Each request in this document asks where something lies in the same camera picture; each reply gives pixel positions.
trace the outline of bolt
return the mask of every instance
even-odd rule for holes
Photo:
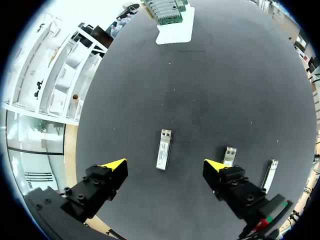
[[[79,200],[79,201],[85,200],[85,196],[84,196],[83,194],[79,194],[79,195],[78,195],[78,200]]]
[[[232,186],[237,186],[237,185],[238,185],[238,182],[237,182],[236,180],[233,180],[233,181],[231,182],[231,185],[232,185]]]
[[[71,194],[71,188],[68,187],[68,186],[66,186],[66,187],[64,188],[64,192],[65,192],[66,194]]]
[[[255,199],[255,197],[252,195],[248,195],[246,199],[248,200],[248,202],[252,202]]]

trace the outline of white wall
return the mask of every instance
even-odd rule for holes
[[[124,10],[123,6],[141,3],[139,0],[52,0],[46,11],[64,22],[78,26],[80,23],[100,26],[106,30]]]
[[[300,32],[300,27],[290,17],[285,15],[282,11],[278,11],[278,8],[272,7],[272,10],[268,12],[271,15],[272,20],[277,23],[283,31],[287,34],[288,38],[291,38],[291,43],[294,44]]]
[[[309,43],[304,51],[304,54],[310,59],[312,56],[316,56],[316,53],[311,45],[311,43]]]

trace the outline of white shelf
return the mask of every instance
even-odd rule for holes
[[[47,24],[46,27],[41,28],[39,32],[33,32],[34,41],[29,42],[28,45],[19,47],[19,49],[17,50],[17,54],[15,56],[15,59],[13,59],[13,63],[11,66],[12,72],[9,79],[6,80],[5,92],[7,93],[7,97],[5,96],[5,98],[8,99],[10,105],[12,105],[13,102],[16,102],[16,100],[18,99],[24,75],[26,74],[29,64],[34,57],[37,49],[49,35],[51,25],[52,22]]]
[[[39,17],[33,30],[30,28],[23,36],[5,76],[2,107],[30,117],[77,126],[102,59],[93,52],[106,53],[108,49],[81,28],[69,28],[57,21],[51,15],[49,23],[42,25],[44,19]],[[91,46],[85,47],[71,39],[76,32],[91,41]],[[74,94],[79,95],[79,100],[70,110]]]
[[[66,47],[67,47],[67,44],[69,43],[69,37],[70,37],[70,34],[65,38],[64,42],[62,43],[62,45],[60,46],[60,48],[57,50],[56,52],[56,55],[54,56],[52,62],[49,64],[48,68],[46,69],[45,71],[45,74],[43,76],[43,82],[42,82],[42,86],[41,86],[41,89],[39,90],[39,93],[38,93],[38,101],[37,101],[37,106],[35,108],[35,112],[36,113],[39,113],[39,110],[40,110],[40,105],[41,105],[41,100],[42,100],[42,96],[44,94],[44,90],[46,88],[46,84],[48,82],[48,78],[51,74],[55,74],[56,71],[52,71],[57,60],[59,59],[59,64],[57,64],[57,66],[55,66],[55,69],[58,69],[60,70],[65,59],[63,59],[62,57],[59,58],[59,56],[61,55],[61,53],[66,53],[66,56],[68,56],[68,52]]]
[[[62,117],[63,118],[67,117],[67,112],[68,112],[68,109],[69,109],[70,101],[71,101],[71,98],[73,96],[73,92],[74,92],[74,88],[76,86],[77,80],[78,80],[78,78],[80,76],[81,71],[83,70],[83,67],[85,66],[85,63],[86,63],[88,57],[90,56],[91,52],[94,50],[95,46],[96,46],[96,44],[92,43],[92,45],[87,50],[86,57],[84,57],[82,59],[82,61],[80,62],[80,64],[78,65],[78,67],[76,69],[76,72],[74,74],[72,83],[71,83],[71,85],[70,85],[70,87],[68,89],[68,93],[67,93],[67,96],[66,96],[66,102],[64,104],[63,113],[62,113]]]
[[[74,125],[74,126],[79,125],[78,121],[75,121],[72,119],[63,118],[63,117],[56,117],[56,116],[52,116],[50,114],[45,114],[45,113],[36,113],[36,112],[29,111],[27,109],[24,109],[24,108],[21,108],[18,106],[14,106],[14,105],[9,105],[6,103],[2,103],[1,107],[8,110],[8,111],[15,112],[18,114],[23,114],[23,115],[33,117],[33,118],[48,120],[48,121],[62,123],[62,124],[70,124],[70,125]]]

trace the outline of metal transceiver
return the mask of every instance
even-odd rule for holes
[[[233,166],[236,152],[237,149],[235,147],[227,146],[222,163],[227,166]]]
[[[269,164],[269,166],[268,166],[268,169],[266,171],[266,174],[265,174],[265,177],[264,177],[264,180],[263,180],[263,184],[262,184],[262,187],[261,187],[263,189],[266,189],[265,193],[268,193],[268,191],[269,191],[269,189],[271,187],[271,183],[272,183],[272,181],[274,179],[277,166],[278,166],[278,161],[275,160],[275,159],[272,159],[270,164]]]
[[[171,130],[162,129],[156,168],[166,170],[171,146]]]

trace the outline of black tabletop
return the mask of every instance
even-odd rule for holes
[[[79,124],[76,171],[127,158],[128,177],[98,212],[130,240],[236,239],[245,222],[202,177],[204,159],[234,163],[267,194],[296,202],[311,169],[312,89],[286,34],[252,2],[194,0],[188,43],[157,45],[140,11],[104,56]],[[168,167],[156,169],[161,129],[172,130]]]

